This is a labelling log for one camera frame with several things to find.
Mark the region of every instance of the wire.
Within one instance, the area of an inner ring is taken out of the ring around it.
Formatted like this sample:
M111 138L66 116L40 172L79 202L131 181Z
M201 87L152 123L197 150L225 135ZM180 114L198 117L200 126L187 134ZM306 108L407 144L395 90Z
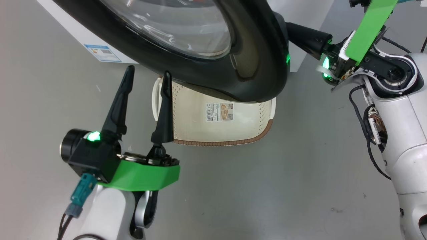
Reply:
M61 232L61 230L62 230L62 225L64 224L65 216L66 216L66 214L63 214L63 215L62 215L61 223L59 224L59 231L58 231L58 235L59 235L59 233L60 233L60 232Z
M379 173L381 173L385 178L391 180L391 178L380 169L380 167L378 166L378 164L375 161L374 156L372 155L370 137L367 134L366 127L365 127L364 121L363 121L363 119L362 119L362 117L360 115L359 109L358 109L356 103L354 103L354 101L353 101L352 94L355 91L363 89L363 88L365 88L364 85L360 85L360 86L357 86L357 87L353 88L350 91L349 95L348 95L348 99L350 100L351 104L353 105L353 108L354 108L354 110L356 112L357 119L359 120L359 123L360 123L360 127L362 128L363 135L365 136L366 145L367 145L367 148L368 148L368 154L369 154L369 158L371 159L371 162L373 163L374 167L377 169L377 171Z
M426 48L426 45L427 45L427 38L426 38L426 40L424 41L423 47L421 48L421 52L422 52L422 53L424 52L424 49Z
M325 68L325 67L323 67L323 66L317 66L316 71L321 72L321 73L324 73L324 74L326 74L326 75L330 76L331 78L333 78L334 80L337 80L337 81L339 81L339 82L342 82L342 79L341 79L341 78L339 78L339 77L335 76L335 75L331 72L331 70L329 70L329 69L327 69L327 68Z
M402 45L400 45L400 44L398 44L397 42L395 42L395 41L393 41L393 40L391 40L391 39L388 39L388 38L386 38L386 37L382 37L382 39L384 40L384 41L386 41L386 42L388 42L388 43L390 43L390 44L392 44L392 45L394 45L394 46L396 46L396 47L398 47L398 48L400 48L400 49L402 49L403 51L405 51L405 52L407 52L407 53L411 53L411 51L409 51L407 48L405 48L404 46L402 46Z
M368 154L369 154L369 158L371 159L372 164L374 165L374 167L377 169L377 171L379 173L381 173L386 179L391 180L391 178L385 174L380 167L378 166L378 164L375 161L374 156L372 155L372 150L371 150L371 142L369 141L369 139L366 139L366 146L368 147Z
M369 142L371 142L371 143L373 143L373 144L375 144L376 145L376 143L374 142L374 140L372 140L372 137L371 136L373 136L373 132L372 132L372 129L371 129L371 125L369 124L369 120L368 120L368 118L369 118L369 115L368 115L368 113L369 113L369 110L372 108L372 107L374 107L375 106L375 104L371 104L371 105L369 105L366 109L365 109L365 111L364 111L364 113L363 113L363 124L365 125L365 129L366 129L366 137L367 138L369 138Z
M362 128L363 135L364 135L364 136L365 136L365 138L366 138L368 134L366 133L365 124L363 123L363 119L362 119L362 117L361 117L361 115L360 115L359 109L357 108L357 105L356 105L356 103L353 101L353 97L352 97L353 92L355 92L355 91L357 91L357 90L360 90L360 89L363 89L363 88L365 88L365 86L364 86L364 85L360 85L360 86L357 86L357 87L353 88L353 89L350 91L349 95L348 95L348 99L350 100L351 104L353 105L354 111L356 112L357 119L359 120L359 123L360 123L360 127Z
M104 240L102 237L94 235L94 234L83 234L83 235L80 235L80 236L77 236L77 237L73 238L73 240L79 240L79 239L82 239L82 238L91 238L91 239L96 239L96 240Z
M64 237L64 234L65 234L65 231L67 230L68 225L70 224L72 219L73 219L73 216L68 216L64 225L59 227L61 230L58 233L58 239L57 240L62 240L62 238Z

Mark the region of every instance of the product label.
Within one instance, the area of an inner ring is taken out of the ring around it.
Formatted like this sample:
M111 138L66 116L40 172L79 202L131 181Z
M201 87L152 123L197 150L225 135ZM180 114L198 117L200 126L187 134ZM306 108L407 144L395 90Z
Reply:
M207 103L206 122L234 121L233 103Z
M348 61L350 58L345 54L345 51L347 50L347 47L350 45L351 40L354 37L354 34L356 33L356 31L353 31L350 35L350 37L348 37L347 41L345 41L344 45L342 46L340 52L339 52L339 57Z
M373 118L368 118L369 125L371 125L372 133L374 134L374 139L376 144L381 144L380 134L378 133L377 125Z
M85 47L100 61L121 62L107 46L85 44Z

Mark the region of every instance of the washing machine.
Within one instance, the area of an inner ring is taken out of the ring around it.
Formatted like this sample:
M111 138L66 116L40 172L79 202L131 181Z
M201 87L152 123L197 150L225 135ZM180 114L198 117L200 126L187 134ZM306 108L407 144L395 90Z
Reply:
M139 63L197 92L265 102L306 53L285 21L319 29L333 0L38 0L100 61Z

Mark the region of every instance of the teal connector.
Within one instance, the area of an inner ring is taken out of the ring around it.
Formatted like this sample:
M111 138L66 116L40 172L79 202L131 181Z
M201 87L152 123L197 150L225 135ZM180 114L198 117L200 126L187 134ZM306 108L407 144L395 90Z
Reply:
M79 184L70 197L71 203L83 207L83 204L94 190L97 182L97 179L93 175L89 173L83 173Z
M73 216L74 218L78 218L80 216L83 211L83 205L94 190L97 182L97 179L93 175L89 173L82 174L79 184L70 197L71 203L65 210L66 215Z

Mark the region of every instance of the green strip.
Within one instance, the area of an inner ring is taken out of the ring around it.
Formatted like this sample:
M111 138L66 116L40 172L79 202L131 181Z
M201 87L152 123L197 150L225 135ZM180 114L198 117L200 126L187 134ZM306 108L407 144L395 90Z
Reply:
M179 179L179 166L158 167L122 160L110 183L98 182L104 187L123 191L156 191Z
M357 65L363 60L398 0L372 0L345 54Z
M291 55L286 55L286 65L289 65L289 63L291 63Z

